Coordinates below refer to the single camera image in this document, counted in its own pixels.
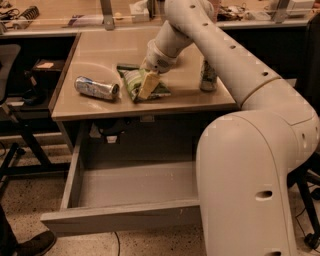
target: office chair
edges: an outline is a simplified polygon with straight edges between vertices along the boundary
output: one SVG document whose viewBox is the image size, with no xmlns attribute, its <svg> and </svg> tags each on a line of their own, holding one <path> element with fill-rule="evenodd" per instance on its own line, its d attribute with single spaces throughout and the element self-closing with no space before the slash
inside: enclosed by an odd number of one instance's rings
<svg viewBox="0 0 320 256">
<path fill-rule="evenodd" d="M 7 87 L 10 86 L 8 84 L 8 77 L 19 52 L 19 45 L 0 45 L 0 105 L 6 116 L 12 121 L 15 130 L 21 135 L 33 154 L 39 160 L 40 165 L 10 166 L 15 153 L 20 152 L 20 154 L 22 154 L 23 152 L 17 143 L 13 143 L 0 167 L 0 180 L 3 176 L 9 175 L 47 173 L 69 169 L 68 163 L 53 164 L 50 162 L 38 141 L 33 136 L 33 132 L 28 126 L 27 121 L 22 120 L 13 107 L 6 104 Z"/>
<path fill-rule="evenodd" d="M 298 75 L 295 89 L 320 113 L 320 13 L 307 24 L 305 49 L 301 73 Z M 306 207 L 314 233 L 305 237 L 305 244 L 316 249 L 320 244 L 320 224 L 313 200 L 320 199 L 320 189 L 310 193 L 310 184 L 320 186 L 320 155 L 312 156 L 296 170 L 288 175 L 288 187 L 295 183 Z"/>
</svg>

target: person's shoe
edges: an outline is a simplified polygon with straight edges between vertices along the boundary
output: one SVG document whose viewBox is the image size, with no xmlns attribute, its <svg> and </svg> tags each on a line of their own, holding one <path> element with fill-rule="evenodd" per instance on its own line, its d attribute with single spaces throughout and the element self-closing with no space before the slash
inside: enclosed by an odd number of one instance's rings
<svg viewBox="0 0 320 256">
<path fill-rule="evenodd" d="M 36 235 L 29 241 L 18 244 L 16 248 L 17 256 L 40 256 L 44 255 L 55 244 L 56 237 L 51 231 L 45 231 Z"/>
</svg>

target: background desk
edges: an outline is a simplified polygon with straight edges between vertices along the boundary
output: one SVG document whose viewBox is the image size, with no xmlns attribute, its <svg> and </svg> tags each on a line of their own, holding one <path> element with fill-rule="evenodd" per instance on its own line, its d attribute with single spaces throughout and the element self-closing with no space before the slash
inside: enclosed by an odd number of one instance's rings
<svg viewBox="0 0 320 256">
<path fill-rule="evenodd" d="M 221 82 L 214 93 L 199 90 L 203 57 L 195 46 L 183 51 L 176 67 L 162 77 L 171 97 L 133 103 L 116 65 L 141 63 L 147 42 L 157 32 L 81 34 L 52 112 L 74 153 L 61 212 L 42 216 L 51 230 L 72 234 L 200 223 L 197 140 L 214 112 L 232 111 L 236 105 Z M 120 99 L 107 102 L 79 94 L 74 88 L 79 75 L 118 82 Z M 130 118 L 130 124 L 120 133 L 119 144 L 89 136 L 95 120 L 123 117 Z"/>
</svg>

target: speckled floor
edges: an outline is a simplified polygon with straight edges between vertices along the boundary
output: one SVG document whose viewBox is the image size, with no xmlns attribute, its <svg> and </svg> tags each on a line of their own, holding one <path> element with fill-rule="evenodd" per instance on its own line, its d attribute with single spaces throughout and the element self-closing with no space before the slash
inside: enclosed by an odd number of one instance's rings
<svg viewBox="0 0 320 256">
<path fill-rule="evenodd" d="M 52 162 L 70 161 L 70 153 L 59 134 L 38 138 Z M 0 137 L 0 141 L 9 145 L 16 138 Z M 36 163 L 32 154 L 27 153 L 14 164 Z M 56 211 L 60 207 L 66 175 L 55 173 L 50 175 L 20 176 L 8 179 L 1 193 L 1 204 L 7 218 L 20 242 L 30 239 L 47 228 L 40 222 L 45 212 Z M 294 187 L 289 191 L 290 204 L 294 215 L 303 210 L 303 205 Z M 307 214 L 304 212 L 299 221 L 305 233 L 310 232 Z M 294 218 L 298 253 L 301 256 L 319 255 L 311 251 L 303 243 L 303 232 Z M 205 256 L 202 228 L 199 226 L 171 227 L 166 229 L 118 232 L 121 256 Z M 119 243 L 115 233 L 63 237 L 46 255 L 90 256 L 118 255 Z"/>
</svg>

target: open drawer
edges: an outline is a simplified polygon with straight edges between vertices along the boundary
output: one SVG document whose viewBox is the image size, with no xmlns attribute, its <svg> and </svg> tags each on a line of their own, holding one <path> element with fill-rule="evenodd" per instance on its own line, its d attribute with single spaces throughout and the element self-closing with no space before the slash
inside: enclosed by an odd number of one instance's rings
<svg viewBox="0 0 320 256">
<path fill-rule="evenodd" d="M 83 121 L 61 209 L 41 221 L 60 236 L 200 224 L 199 123 L 131 118 L 118 142 L 106 143 L 91 136 L 92 121 Z"/>
</svg>

